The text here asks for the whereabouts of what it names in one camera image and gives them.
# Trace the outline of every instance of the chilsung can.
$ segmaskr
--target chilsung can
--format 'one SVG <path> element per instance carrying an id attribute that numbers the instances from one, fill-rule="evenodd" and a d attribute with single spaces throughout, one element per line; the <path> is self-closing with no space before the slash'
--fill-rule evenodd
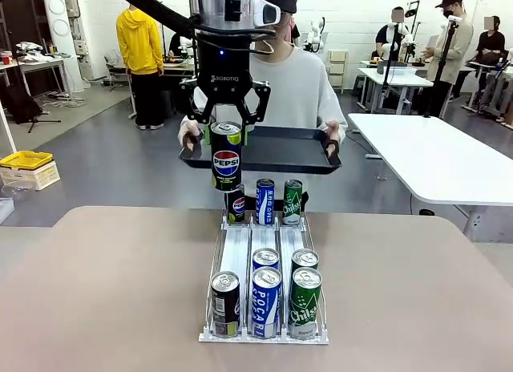
<path id="1" fill-rule="evenodd" d="M 244 184 L 240 184 L 235 192 L 225 193 L 224 202 L 230 222 L 244 222 Z"/>
<path id="2" fill-rule="evenodd" d="M 285 181 L 285 191 L 283 194 L 283 223 L 285 225 L 299 224 L 302 196 L 302 182 L 298 180 Z"/>
<path id="3" fill-rule="evenodd" d="M 274 220 L 274 181 L 262 178 L 256 182 L 256 222 L 272 225 Z"/>
<path id="4" fill-rule="evenodd" d="M 280 316 L 281 274 L 263 266 L 253 273 L 252 335 L 273 338 L 278 333 Z"/>
<path id="5" fill-rule="evenodd" d="M 231 338 L 239 332 L 240 285 L 233 272 L 218 272 L 210 280 L 214 335 Z"/>
<path id="6" fill-rule="evenodd" d="M 321 295 L 322 276 L 312 268 L 299 268 L 293 273 L 289 299 L 289 335 L 306 340 L 317 328 L 317 302 Z"/>
<path id="7" fill-rule="evenodd" d="M 253 253 L 252 261 L 253 270 L 257 270 L 262 266 L 270 266 L 271 268 L 278 269 L 280 255 L 274 249 L 260 248 Z"/>
<path id="8" fill-rule="evenodd" d="M 292 253 L 292 271 L 293 274 L 298 268 L 312 268 L 317 269 L 319 266 L 319 256 L 311 249 L 303 248 L 298 249 Z"/>
<path id="9" fill-rule="evenodd" d="M 241 127 L 234 122 L 215 122 L 210 130 L 212 184 L 222 192 L 233 192 L 241 181 Z"/>

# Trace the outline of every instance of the beige jacket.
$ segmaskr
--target beige jacket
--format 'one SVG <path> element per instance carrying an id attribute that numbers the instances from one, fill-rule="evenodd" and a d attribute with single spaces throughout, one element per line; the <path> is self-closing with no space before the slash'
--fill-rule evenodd
<path id="1" fill-rule="evenodd" d="M 446 65 L 443 68 L 442 78 L 440 79 L 443 82 L 448 82 L 451 84 L 456 83 L 456 79 L 458 78 L 458 73 L 462 68 L 465 54 L 467 53 L 467 49 L 471 44 L 472 36 L 474 35 L 474 27 L 467 20 L 467 15 L 463 15 L 463 20 L 459 23 L 458 28 L 454 33 L 454 37 L 450 42 L 449 52 L 447 53 L 447 61 Z M 434 77 L 436 76 L 436 72 L 438 70 L 438 63 L 440 62 L 440 57 L 442 56 L 443 46 L 447 39 L 447 29 L 445 29 L 438 40 L 436 41 L 436 46 L 434 48 L 434 57 L 431 63 L 429 64 L 427 70 L 427 78 L 433 82 Z"/>

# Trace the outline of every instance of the white brick wall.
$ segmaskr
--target white brick wall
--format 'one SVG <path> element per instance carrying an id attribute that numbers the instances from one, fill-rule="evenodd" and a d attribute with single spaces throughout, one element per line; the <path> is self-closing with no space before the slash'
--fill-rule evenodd
<path id="1" fill-rule="evenodd" d="M 188 16 L 188 0 L 160 0 L 163 3 Z M 329 37 L 326 50 L 345 50 L 349 52 L 345 86 L 353 87 L 360 61 L 370 57 L 374 50 L 374 39 L 381 26 L 390 20 L 390 12 L 396 6 L 407 7 L 407 3 L 415 0 L 298 0 L 298 12 L 295 15 L 300 32 L 308 32 L 309 22 L 326 18 L 326 31 Z M 440 31 L 443 16 L 434 6 L 438 0 L 420 0 L 418 13 L 419 27 L 417 41 L 418 52 L 426 45 L 433 34 Z M 509 2 L 513 0 L 464 0 L 467 13 L 474 18 L 475 36 L 471 45 L 472 54 L 479 34 L 483 28 L 483 17 L 497 14 L 503 24 L 501 30 L 513 45 L 513 18 L 509 14 Z M 103 55 L 111 50 L 119 50 L 115 37 L 115 20 L 127 7 L 124 0 L 79 0 L 83 13 L 83 27 L 91 51 L 91 63 L 95 77 L 105 75 Z M 165 30 L 166 47 L 171 40 L 172 31 Z"/>

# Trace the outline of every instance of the hand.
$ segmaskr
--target hand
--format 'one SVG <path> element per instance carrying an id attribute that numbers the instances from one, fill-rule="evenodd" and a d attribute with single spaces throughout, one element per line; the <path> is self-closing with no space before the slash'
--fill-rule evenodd
<path id="1" fill-rule="evenodd" d="M 434 56 L 434 47 L 427 47 L 422 52 L 422 57 L 424 57 L 425 59 L 431 58 L 432 56 Z"/>
<path id="2" fill-rule="evenodd" d="M 326 130 L 328 140 L 335 140 L 340 142 L 340 134 L 338 133 L 340 123 L 335 119 L 331 119 L 330 121 L 326 121 L 326 125 L 328 126 L 328 130 Z M 333 152 L 335 152 L 335 147 L 333 145 L 329 145 L 326 151 L 328 152 L 328 157 L 331 157 Z"/>
<path id="3" fill-rule="evenodd" d="M 200 136 L 201 131 L 198 121 L 191 121 L 190 119 L 187 119 L 182 123 L 182 126 L 180 126 L 180 131 L 178 131 L 178 140 L 182 148 L 184 147 L 184 137 L 186 134 L 192 134 L 195 137 Z M 188 141 L 187 149 L 192 150 L 193 148 L 194 144 L 191 141 Z"/>

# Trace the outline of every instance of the person in yellow hoodie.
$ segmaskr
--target person in yellow hoodie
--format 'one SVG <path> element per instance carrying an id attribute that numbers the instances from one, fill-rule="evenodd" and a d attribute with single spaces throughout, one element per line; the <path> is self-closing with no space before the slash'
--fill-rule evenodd
<path id="1" fill-rule="evenodd" d="M 131 76 L 137 117 L 141 130 L 164 125 L 164 105 L 159 77 L 164 73 L 162 48 L 155 19 L 130 5 L 116 23 L 119 48 Z"/>

